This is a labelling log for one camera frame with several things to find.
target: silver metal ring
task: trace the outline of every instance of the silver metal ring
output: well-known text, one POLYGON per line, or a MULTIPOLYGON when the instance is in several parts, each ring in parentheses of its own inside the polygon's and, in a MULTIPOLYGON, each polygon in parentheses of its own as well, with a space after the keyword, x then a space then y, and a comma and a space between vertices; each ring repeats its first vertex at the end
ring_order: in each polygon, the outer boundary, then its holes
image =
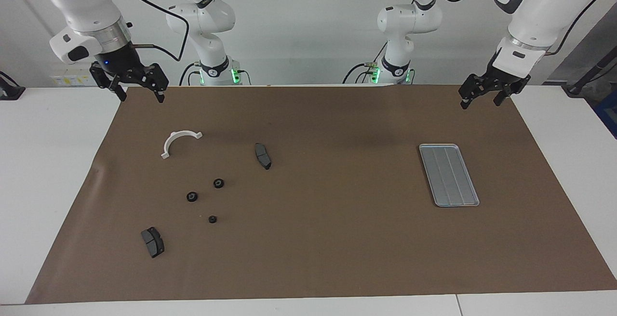
POLYGON ((131 41, 131 33, 123 18, 114 24, 98 31, 75 31, 76 34, 95 37, 103 47, 102 54, 116 51, 131 41))
POLYGON ((530 50, 530 51, 548 51, 550 49, 550 46, 533 46, 533 45, 525 44, 524 42, 516 39, 515 37, 512 37, 512 35, 510 35, 510 42, 512 44, 515 44, 519 48, 530 50))

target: rectangular tray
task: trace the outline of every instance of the rectangular tray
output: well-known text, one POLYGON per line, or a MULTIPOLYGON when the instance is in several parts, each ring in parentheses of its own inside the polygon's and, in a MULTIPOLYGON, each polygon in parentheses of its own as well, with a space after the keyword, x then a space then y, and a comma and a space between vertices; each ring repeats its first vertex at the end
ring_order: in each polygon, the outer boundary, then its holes
POLYGON ((437 206, 458 208, 480 205, 457 145, 422 144, 419 150, 437 206))

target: white plastic arc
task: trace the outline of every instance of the white plastic arc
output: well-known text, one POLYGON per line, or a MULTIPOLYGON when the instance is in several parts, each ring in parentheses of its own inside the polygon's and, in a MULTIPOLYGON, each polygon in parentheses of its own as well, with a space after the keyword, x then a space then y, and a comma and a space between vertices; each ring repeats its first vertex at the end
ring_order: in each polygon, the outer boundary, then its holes
POLYGON ((195 139, 199 139, 203 135, 201 134, 201 132, 195 133, 195 132, 190 131, 190 130, 183 130, 183 131, 180 131, 180 132, 172 132, 172 134, 170 134, 169 138, 167 138, 167 140, 165 141, 165 145, 163 145, 163 154, 161 155, 161 157, 163 159, 169 158, 169 147, 170 147, 170 145, 174 142, 174 140, 180 138, 181 136, 192 136, 195 139))

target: white table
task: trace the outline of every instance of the white table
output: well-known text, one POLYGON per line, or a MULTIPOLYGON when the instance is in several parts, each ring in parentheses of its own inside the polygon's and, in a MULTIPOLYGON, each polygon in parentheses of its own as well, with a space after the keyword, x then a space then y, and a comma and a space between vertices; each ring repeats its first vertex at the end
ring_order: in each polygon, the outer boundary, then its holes
MULTIPOLYGON (((560 88, 531 86, 514 101, 617 275, 617 141, 582 99, 560 88)), ((0 315, 617 315, 617 291, 19 305, 118 105, 97 88, 29 89, 19 101, 0 102, 0 315)))

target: robotic arm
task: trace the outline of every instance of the robotic arm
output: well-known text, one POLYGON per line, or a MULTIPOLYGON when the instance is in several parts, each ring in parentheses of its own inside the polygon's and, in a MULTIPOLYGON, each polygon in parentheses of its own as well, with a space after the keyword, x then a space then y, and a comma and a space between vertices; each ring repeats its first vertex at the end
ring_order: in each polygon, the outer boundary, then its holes
POLYGON ((531 69, 591 1, 495 0, 512 15, 512 22, 485 74, 471 74, 458 91, 463 109, 488 92, 499 92, 494 99, 498 106, 512 94, 519 94, 531 79, 531 69))
MULTIPOLYGON (((213 33, 231 30, 236 24, 233 9, 223 0, 191 0, 190 3, 170 7, 170 11, 189 23, 189 40, 196 48, 201 76, 205 85, 234 85, 240 82, 238 62, 233 61, 223 42, 213 33)), ((185 25, 167 15, 167 24, 176 33, 183 34, 185 25)))
POLYGON ((67 27, 49 42, 60 60, 72 64, 94 56, 90 73, 100 88, 108 88, 124 101, 126 93, 119 83, 136 83, 152 90, 163 103, 169 81, 158 64, 141 64, 128 26, 112 0, 52 2, 67 22, 67 27))
POLYGON ((377 18, 377 25, 388 38, 386 54, 379 61, 373 77, 375 83, 401 83, 407 77, 414 51, 410 34, 438 30, 443 19, 437 0, 413 0, 412 4, 386 7, 377 18))

